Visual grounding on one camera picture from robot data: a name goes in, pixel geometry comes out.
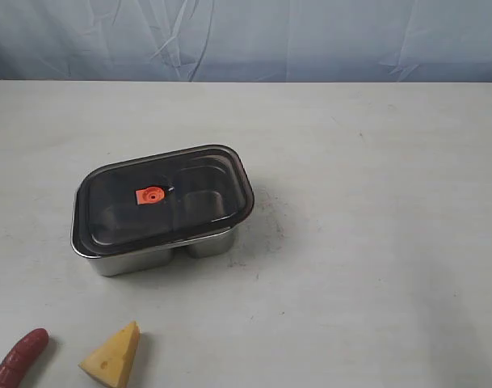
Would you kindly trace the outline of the steel two-compartment lunch box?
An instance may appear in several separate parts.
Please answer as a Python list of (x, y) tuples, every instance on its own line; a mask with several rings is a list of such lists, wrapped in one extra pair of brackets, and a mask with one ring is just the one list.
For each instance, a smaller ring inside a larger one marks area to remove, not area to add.
[(238, 227), (235, 226), (187, 241), (107, 256), (88, 251), (80, 242), (78, 226), (75, 224), (71, 227), (70, 241), (74, 252), (84, 258), (99, 275), (116, 276), (167, 265), (178, 251), (196, 259), (224, 254), (232, 247), (237, 232)]

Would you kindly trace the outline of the grey fabric backdrop curtain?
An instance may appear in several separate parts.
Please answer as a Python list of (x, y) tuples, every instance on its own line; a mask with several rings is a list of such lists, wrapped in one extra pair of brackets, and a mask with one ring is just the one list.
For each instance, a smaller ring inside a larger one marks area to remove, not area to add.
[(492, 82), (492, 1), (0, 1), (0, 79)]

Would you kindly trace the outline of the yellow toy cheese wedge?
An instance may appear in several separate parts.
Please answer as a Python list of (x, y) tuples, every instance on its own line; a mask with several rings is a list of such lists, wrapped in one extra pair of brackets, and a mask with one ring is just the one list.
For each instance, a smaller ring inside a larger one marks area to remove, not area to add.
[(78, 366), (106, 387), (126, 387), (140, 339), (136, 321), (116, 332)]

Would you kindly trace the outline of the dark transparent lid orange seal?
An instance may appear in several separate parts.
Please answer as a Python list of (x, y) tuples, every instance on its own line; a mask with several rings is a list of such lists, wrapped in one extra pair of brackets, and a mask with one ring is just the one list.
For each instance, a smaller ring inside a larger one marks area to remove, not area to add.
[(185, 245), (232, 230), (253, 208), (237, 152), (200, 145), (88, 174), (76, 192), (72, 244), (88, 258)]

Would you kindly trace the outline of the red toy sausage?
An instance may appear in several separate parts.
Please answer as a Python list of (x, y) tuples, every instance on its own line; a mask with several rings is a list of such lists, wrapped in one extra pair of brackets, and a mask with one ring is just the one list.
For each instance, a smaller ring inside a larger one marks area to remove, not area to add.
[(0, 388), (18, 388), (48, 342), (49, 335), (44, 328), (36, 328), (20, 339), (0, 364)]

